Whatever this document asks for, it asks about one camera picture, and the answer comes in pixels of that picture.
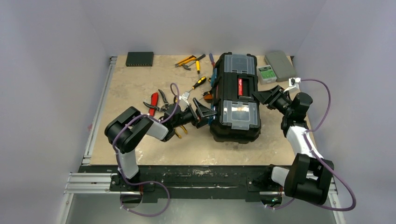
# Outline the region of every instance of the beige table surface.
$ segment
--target beige table surface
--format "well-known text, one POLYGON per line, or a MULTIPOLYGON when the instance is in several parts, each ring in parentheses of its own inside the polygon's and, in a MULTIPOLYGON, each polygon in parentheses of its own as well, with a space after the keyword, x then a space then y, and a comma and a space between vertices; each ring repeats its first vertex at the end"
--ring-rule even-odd
MULTIPOLYGON (((126 67, 126 56, 118 56, 104 110, 100 118, 98 135, 92 152, 91 165, 116 164, 114 151, 104 135, 105 127, 128 107, 134 106, 143 113, 148 109, 143 101, 150 102, 152 93, 161 89, 168 101, 172 101, 170 84, 176 83, 180 94, 190 89, 198 79, 195 66, 191 71, 175 68, 174 64, 186 56, 154 56, 152 67, 126 67)), ((257 56, 258 66, 265 65, 264 56, 257 56)), ((201 75, 210 77, 212 65, 209 56, 200 61, 201 75)), ((287 82, 260 85, 259 90, 268 90, 277 84, 288 87, 287 82)), ((191 91, 193 97, 201 98, 203 91, 210 89, 209 82, 191 91)), ((158 105, 163 105, 159 97, 158 105)), ((162 115, 156 112, 155 117, 162 115)), ((168 142, 161 142, 150 136, 145 136, 136 148, 137 163, 141 165, 287 165, 294 160, 294 154, 289 142, 284 138, 280 123, 282 114, 277 110, 269 110, 260 105, 262 123, 259 138, 248 144, 235 142, 215 142, 209 133, 209 126, 196 129, 191 124, 185 125, 188 135, 180 128, 178 132, 182 139, 174 136, 168 142)))

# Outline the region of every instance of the white wall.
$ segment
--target white wall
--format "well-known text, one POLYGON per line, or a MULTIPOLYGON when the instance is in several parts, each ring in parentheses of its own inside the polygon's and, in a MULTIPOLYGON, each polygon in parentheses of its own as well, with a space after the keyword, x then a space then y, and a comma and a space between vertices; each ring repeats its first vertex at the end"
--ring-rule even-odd
POLYGON ((81 0, 106 51, 155 54, 281 49, 294 55, 325 0, 81 0))
POLYGON ((0 3, 0 219, 53 224, 108 57, 77 0, 0 3))
MULTIPOLYGON (((328 0, 295 57, 301 77, 321 79, 332 91, 315 140, 356 193, 347 223, 395 222, 395 12, 392 0, 328 0)), ((309 117, 317 125, 325 90, 311 83, 302 89, 313 95, 309 117)), ((342 206, 349 206, 348 192, 337 186, 342 206)))

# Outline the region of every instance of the red handle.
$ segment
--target red handle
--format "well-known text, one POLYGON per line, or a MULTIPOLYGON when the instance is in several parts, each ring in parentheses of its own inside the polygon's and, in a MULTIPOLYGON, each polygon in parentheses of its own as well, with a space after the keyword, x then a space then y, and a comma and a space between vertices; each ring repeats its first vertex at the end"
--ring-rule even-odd
MULTIPOLYGON (((158 104, 158 92, 155 92, 155 93, 151 94, 151 105, 157 106, 157 104, 158 104)), ((156 110, 149 109, 148 113, 150 114, 150 116, 154 116, 154 114, 156 113, 156 110)))

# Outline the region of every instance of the black pliers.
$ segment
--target black pliers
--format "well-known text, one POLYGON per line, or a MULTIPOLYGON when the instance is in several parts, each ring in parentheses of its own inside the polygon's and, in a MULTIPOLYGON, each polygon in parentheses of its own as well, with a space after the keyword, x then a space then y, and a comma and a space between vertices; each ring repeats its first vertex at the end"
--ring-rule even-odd
POLYGON ((143 104, 148 108, 151 108, 151 109, 154 109, 154 110, 157 110, 160 112, 165 112, 169 108, 169 103, 166 100, 165 93, 162 90, 158 90, 158 91, 160 92, 161 98, 163 100, 163 106, 161 108, 159 108, 158 106, 150 105, 146 102, 143 102, 143 104))

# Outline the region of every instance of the toolbox lid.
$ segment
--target toolbox lid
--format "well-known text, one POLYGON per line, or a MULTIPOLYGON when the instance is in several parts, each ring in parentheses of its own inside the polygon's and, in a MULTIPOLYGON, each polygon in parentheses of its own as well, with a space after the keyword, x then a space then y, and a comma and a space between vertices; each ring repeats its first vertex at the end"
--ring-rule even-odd
POLYGON ((257 125, 257 104, 223 101, 223 123, 231 123, 231 129, 249 130, 257 125))
POLYGON ((225 55, 224 72, 255 75, 255 59, 247 55, 225 55))

